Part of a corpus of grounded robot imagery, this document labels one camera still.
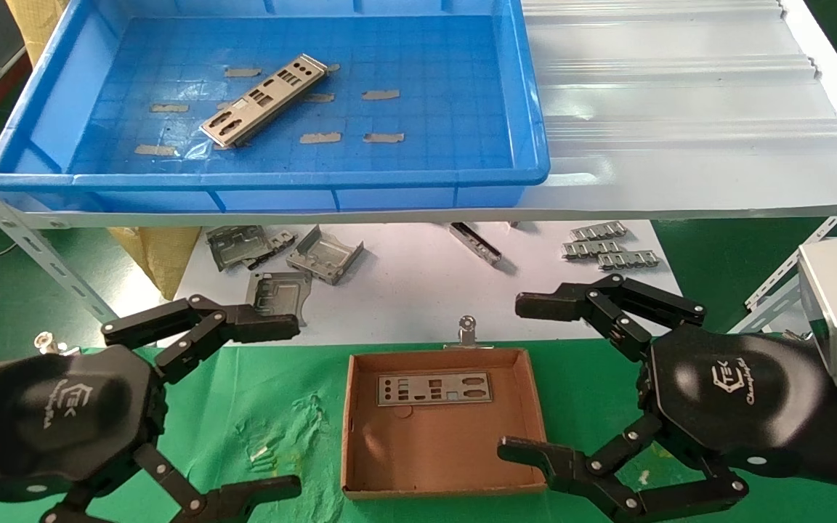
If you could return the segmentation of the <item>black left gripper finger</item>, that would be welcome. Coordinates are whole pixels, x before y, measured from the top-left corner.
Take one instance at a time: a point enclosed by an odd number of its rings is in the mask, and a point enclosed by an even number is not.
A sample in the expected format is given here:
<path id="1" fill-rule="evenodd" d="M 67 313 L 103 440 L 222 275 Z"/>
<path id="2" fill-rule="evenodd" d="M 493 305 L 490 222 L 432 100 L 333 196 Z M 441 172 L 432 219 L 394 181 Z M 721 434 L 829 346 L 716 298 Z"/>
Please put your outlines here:
<path id="1" fill-rule="evenodd" d="M 223 306 L 202 295 L 166 302 L 102 326 L 104 341 L 130 349 L 177 335 L 154 358 L 165 383 L 179 383 L 228 341 L 285 341 L 299 335 L 296 315 L 263 317 L 250 304 Z"/>

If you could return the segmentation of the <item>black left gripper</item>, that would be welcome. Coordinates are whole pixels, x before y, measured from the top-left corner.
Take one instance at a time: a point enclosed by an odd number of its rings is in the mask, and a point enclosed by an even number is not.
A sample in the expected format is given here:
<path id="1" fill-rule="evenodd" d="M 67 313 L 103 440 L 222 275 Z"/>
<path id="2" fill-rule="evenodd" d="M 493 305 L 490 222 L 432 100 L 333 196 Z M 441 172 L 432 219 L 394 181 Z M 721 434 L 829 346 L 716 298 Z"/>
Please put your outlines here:
<path id="1" fill-rule="evenodd" d="M 302 492 L 286 474 L 199 493 L 155 446 L 166 413 L 159 374 L 122 346 L 0 362 L 0 502 L 76 487 L 106 496 L 139 467 L 179 504 L 171 522 L 247 522 L 259 504 Z"/>

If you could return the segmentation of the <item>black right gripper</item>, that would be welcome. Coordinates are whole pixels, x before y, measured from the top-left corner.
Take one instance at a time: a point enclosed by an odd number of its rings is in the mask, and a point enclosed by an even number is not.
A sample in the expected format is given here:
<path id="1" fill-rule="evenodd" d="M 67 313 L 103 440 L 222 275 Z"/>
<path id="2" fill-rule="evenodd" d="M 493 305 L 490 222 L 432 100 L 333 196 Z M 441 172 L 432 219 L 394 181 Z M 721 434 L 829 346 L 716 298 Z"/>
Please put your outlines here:
<path id="1" fill-rule="evenodd" d="M 583 320 L 628 360 L 645 361 L 644 406 L 660 416 L 645 414 L 593 455 L 502 437 L 498 457 L 538 468 L 550 490 L 590 500 L 612 522 L 658 522 L 744 499 L 748 485 L 727 467 L 837 485 L 837 385 L 808 342 L 702 330 L 705 306 L 619 274 L 522 292 L 514 305 L 521 318 Z M 631 315 L 675 330 L 651 343 Z M 635 491 L 617 478 L 659 431 L 660 443 L 705 479 Z"/>

